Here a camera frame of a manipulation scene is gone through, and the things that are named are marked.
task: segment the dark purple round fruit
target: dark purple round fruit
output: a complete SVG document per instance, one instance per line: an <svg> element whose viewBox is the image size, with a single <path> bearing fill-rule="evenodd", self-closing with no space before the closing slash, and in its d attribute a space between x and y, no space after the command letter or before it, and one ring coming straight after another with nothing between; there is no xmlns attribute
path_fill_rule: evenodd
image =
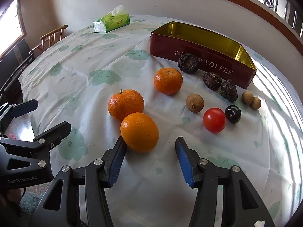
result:
<svg viewBox="0 0 303 227"><path fill-rule="evenodd" d="M207 72L203 75L203 82L208 88L217 90L221 86L222 79L215 72Z"/></svg>
<svg viewBox="0 0 303 227"><path fill-rule="evenodd" d="M193 54L182 54L178 60L178 66L183 72L195 73L199 69L199 62Z"/></svg>
<svg viewBox="0 0 303 227"><path fill-rule="evenodd" d="M241 110L236 105L230 105L225 109L225 116L230 123L236 124L241 119Z"/></svg>
<svg viewBox="0 0 303 227"><path fill-rule="evenodd" d="M236 101L238 99L238 93L234 81L232 81L231 79L225 80L221 85L220 94L230 102Z"/></svg>

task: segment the tablecloth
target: tablecloth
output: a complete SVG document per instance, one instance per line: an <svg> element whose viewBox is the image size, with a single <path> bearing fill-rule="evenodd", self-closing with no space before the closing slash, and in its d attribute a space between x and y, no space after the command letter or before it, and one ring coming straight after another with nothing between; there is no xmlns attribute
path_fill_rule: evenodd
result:
<svg viewBox="0 0 303 227"><path fill-rule="evenodd" d="M109 98L121 89L135 89L145 102L144 113L159 128L159 142L147 154L128 149L118 181L106 190L115 226L183 227L192 214L197 189L185 183L175 154L175 139L183 136L188 147L216 166L240 166L252 182L276 226L284 226L302 197L302 103L290 82L265 58L245 47L258 71L248 90L261 99L253 110L241 101L244 89L237 87L242 111L236 125L227 122L219 134L203 126L204 112L231 105L218 91L208 89L203 74L183 76L181 90L164 95L153 85L163 67L176 62L150 55L150 34L175 19L131 16L131 24L107 34L94 33L93 26L75 32L42 53L25 69L19 80L23 100L36 99L39 107L30 113L34 134L63 122L71 134L51 150L53 174L64 165L86 166L114 146L120 123L108 113ZM190 94L204 98L204 109L191 113L185 106ZM218 186L215 226L221 226L222 186ZM84 189L80 189L81 219L87 221Z"/></svg>

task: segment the plastic tablecloth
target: plastic tablecloth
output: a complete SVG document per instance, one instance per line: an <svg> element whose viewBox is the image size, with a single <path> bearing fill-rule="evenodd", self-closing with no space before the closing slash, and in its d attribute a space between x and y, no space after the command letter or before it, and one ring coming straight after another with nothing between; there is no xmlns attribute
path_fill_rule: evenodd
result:
<svg viewBox="0 0 303 227"><path fill-rule="evenodd" d="M51 150L54 175L64 165L86 166L114 146L120 123L108 113L110 97L121 89L135 89L145 102L144 113L159 128L159 142L147 154L128 149L118 181L106 190L115 226L184 227L189 224L197 189L185 183L175 153L175 140L183 136L188 147L216 166L240 166L252 182L276 226L284 226L302 197L302 103L290 82L270 62L245 47L258 71L248 90L262 101L253 110L241 101L242 118L227 122L219 134L203 126L204 112L231 105L218 91L208 89L199 70L181 72L183 85L174 95L164 95L153 85L163 67L176 62L150 55L150 34L177 21L165 17L134 15L131 24L107 34L88 26L59 41L25 69L19 80L23 100L36 99L30 113L34 134L63 122L71 134ZM204 98L204 109L191 113L185 106L190 94ZM218 186L215 226L221 226L222 186ZM81 219L87 222L84 188L80 189Z"/></svg>

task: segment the bright window light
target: bright window light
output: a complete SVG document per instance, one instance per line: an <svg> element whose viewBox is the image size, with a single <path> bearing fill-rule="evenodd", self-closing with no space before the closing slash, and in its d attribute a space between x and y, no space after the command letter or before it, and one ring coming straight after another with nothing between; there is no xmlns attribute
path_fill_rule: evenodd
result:
<svg viewBox="0 0 303 227"><path fill-rule="evenodd" d="M14 0L0 19L0 55L21 35L17 0Z"/></svg>

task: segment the mandarin orange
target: mandarin orange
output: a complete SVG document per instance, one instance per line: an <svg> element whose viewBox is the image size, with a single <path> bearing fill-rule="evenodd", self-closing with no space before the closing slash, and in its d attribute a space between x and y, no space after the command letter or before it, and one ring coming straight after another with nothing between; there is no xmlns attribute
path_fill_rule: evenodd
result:
<svg viewBox="0 0 303 227"><path fill-rule="evenodd" d="M159 140L156 123L143 113L128 115L122 121L120 131L126 144L139 153L151 151Z"/></svg>
<svg viewBox="0 0 303 227"><path fill-rule="evenodd" d="M144 100L140 93L133 89L121 90L109 99L108 110L112 117L122 121L131 113L143 112Z"/></svg>
<svg viewBox="0 0 303 227"><path fill-rule="evenodd" d="M172 95L181 89L183 77L175 68L162 68L154 76L156 89L166 95Z"/></svg>

